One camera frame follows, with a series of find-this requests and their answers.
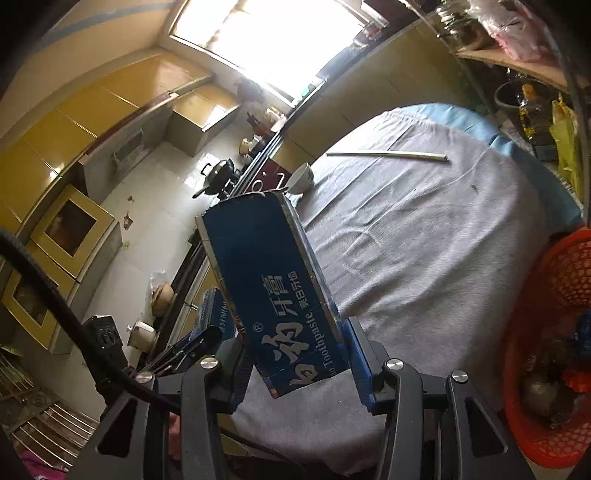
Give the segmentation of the blue cloth under tablecloth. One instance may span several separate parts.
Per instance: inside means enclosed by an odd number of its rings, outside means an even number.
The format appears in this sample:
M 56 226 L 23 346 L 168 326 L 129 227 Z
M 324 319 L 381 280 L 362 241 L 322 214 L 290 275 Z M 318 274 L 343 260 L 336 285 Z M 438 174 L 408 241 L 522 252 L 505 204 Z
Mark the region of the blue cloth under tablecloth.
M 563 182 L 491 121 L 464 107 L 445 103 L 410 105 L 401 107 L 401 111 L 462 131 L 501 155 L 511 158 L 536 190 L 544 207 L 551 235 L 574 232 L 583 226 L 580 208 Z

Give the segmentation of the black wok on stove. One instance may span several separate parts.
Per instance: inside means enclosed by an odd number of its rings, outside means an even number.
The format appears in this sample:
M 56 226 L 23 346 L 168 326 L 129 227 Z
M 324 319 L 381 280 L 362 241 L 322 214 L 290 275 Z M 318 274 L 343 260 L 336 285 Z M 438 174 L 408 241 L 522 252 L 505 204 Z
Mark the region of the black wok on stove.
M 201 194 L 216 196 L 219 201 L 228 199 L 232 190 L 238 185 L 242 171 L 235 167 L 231 159 L 218 161 L 215 165 L 207 163 L 201 170 L 201 175 L 204 175 L 206 167 L 211 169 L 205 175 L 204 186 L 192 195 L 192 199 L 197 199 Z

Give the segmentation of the long thin white stick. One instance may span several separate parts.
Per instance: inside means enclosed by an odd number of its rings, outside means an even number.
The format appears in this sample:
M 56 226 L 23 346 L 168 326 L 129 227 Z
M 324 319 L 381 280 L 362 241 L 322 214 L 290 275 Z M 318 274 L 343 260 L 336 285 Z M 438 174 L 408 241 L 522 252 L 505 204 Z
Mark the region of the long thin white stick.
M 448 157 L 443 154 L 412 152 L 412 151 L 353 151 L 353 152 L 328 152 L 331 157 L 384 157 L 400 158 L 421 161 L 447 162 Z

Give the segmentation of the white ceramic bowl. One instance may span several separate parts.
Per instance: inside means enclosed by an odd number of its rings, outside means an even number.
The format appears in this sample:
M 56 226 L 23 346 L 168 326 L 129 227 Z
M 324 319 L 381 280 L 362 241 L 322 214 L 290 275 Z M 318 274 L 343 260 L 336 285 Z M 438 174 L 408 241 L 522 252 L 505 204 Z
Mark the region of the white ceramic bowl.
M 304 194 L 311 189 L 315 184 L 314 172 L 311 170 L 311 165 L 304 163 L 287 181 L 287 192 L 293 195 Z

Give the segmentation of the window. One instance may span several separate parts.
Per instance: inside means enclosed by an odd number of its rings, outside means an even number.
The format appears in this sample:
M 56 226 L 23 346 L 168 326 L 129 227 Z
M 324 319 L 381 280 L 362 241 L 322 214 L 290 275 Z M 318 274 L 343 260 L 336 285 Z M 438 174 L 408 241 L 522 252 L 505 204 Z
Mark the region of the window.
M 172 35 L 294 103 L 366 25 L 342 1 L 189 1 Z

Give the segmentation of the red plastic mesh basket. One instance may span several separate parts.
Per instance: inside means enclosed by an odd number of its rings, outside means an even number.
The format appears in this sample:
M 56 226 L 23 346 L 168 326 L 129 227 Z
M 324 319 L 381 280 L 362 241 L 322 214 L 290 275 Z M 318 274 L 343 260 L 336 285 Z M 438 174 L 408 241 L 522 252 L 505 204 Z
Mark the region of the red plastic mesh basket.
M 525 456 L 575 466 L 590 445 L 590 232 L 551 245 L 530 271 L 507 327 L 504 410 Z

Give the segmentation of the grey tablecloth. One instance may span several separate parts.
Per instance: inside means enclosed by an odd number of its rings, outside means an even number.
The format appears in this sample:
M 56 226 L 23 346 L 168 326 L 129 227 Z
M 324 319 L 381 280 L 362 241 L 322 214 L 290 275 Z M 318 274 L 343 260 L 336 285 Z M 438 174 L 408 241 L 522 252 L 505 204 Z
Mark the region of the grey tablecloth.
M 526 274 L 549 239 L 520 167 L 462 131 L 401 109 L 329 152 L 412 151 L 447 162 L 331 157 L 297 200 L 339 311 L 418 371 L 466 371 L 500 410 L 497 350 Z

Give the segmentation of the dark red oven front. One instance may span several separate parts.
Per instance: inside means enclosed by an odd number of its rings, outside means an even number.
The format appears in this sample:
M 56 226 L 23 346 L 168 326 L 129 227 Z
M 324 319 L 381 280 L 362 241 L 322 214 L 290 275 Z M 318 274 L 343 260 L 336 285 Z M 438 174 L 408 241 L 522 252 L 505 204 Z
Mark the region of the dark red oven front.
M 264 192 L 269 190 L 280 190 L 287 185 L 291 173 L 286 168 L 283 168 L 276 161 L 269 158 L 260 168 L 256 176 L 249 182 L 246 187 L 246 193 Z

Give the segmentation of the white plastic bag on shelf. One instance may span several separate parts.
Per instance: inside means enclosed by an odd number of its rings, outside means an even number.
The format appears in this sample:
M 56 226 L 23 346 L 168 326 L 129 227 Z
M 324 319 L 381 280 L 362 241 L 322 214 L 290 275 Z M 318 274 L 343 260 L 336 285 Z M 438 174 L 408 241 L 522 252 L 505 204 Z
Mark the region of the white plastic bag on shelf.
M 512 60 L 532 63 L 550 57 L 539 29 L 513 1 L 470 0 L 468 12 Z

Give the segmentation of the blue toothpaste box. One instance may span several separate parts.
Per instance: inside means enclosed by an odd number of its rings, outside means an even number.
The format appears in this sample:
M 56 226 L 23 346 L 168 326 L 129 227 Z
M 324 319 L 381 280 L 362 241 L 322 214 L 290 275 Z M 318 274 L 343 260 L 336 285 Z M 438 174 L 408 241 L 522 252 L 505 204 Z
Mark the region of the blue toothpaste box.
M 221 294 L 274 398 L 346 371 L 341 316 L 283 192 L 218 203 L 197 228 Z

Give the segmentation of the yellow plastic bag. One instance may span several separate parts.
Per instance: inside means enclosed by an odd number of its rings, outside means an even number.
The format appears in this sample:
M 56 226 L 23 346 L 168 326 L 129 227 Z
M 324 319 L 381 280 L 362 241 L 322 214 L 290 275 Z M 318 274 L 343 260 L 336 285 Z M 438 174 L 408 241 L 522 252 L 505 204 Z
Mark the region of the yellow plastic bag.
M 575 195 L 583 200 L 583 169 L 579 153 L 578 123 L 574 111 L 562 95 L 552 101 L 550 133 L 558 152 L 558 171 L 572 186 Z

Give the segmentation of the yellow wall cabinets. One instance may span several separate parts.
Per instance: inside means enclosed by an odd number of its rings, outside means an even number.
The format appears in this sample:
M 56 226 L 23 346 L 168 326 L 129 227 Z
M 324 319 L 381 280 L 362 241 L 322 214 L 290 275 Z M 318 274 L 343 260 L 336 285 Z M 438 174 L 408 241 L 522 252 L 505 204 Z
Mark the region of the yellow wall cabinets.
M 103 201 L 160 142 L 195 152 L 238 108 L 211 70 L 167 51 L 94 76 L 2 142 L 1 225 L 82 316 L 122 244 Z

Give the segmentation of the metal kitchen shelf rack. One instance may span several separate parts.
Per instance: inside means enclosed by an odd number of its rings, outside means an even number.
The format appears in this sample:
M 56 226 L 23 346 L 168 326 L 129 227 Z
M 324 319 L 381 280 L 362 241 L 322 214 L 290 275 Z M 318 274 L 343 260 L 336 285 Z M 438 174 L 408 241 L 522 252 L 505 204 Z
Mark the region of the metal kitchen shelf rack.
M 523 1 L 438 1 L 413 11 L 456 56 L 503 67 L 492 98 L 532 153 L 550 164 L 590 221 L 590 75 L 566 43 Z

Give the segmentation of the clay pot on counter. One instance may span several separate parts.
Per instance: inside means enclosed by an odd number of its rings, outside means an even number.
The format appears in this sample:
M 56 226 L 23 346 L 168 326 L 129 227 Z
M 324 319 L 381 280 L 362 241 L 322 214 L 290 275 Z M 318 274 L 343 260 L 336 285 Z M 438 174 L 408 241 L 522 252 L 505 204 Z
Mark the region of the clay pot on counter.
M 156 287 L 151 294 L 150 308 L 153 317 L 162 317 L 172 304 L 174 290 L 168 282 Z

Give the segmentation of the white rice cooker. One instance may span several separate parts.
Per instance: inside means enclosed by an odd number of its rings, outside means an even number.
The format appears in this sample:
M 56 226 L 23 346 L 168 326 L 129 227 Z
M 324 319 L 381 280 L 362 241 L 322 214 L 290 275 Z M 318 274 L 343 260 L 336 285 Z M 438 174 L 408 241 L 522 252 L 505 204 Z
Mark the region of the white rice cooker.
M 127 345 L 140 352 L 149 352 L 155 342 L 156 333 L 154 328 L 137 320 L 133 325 L 127 326 L 128 340 Z

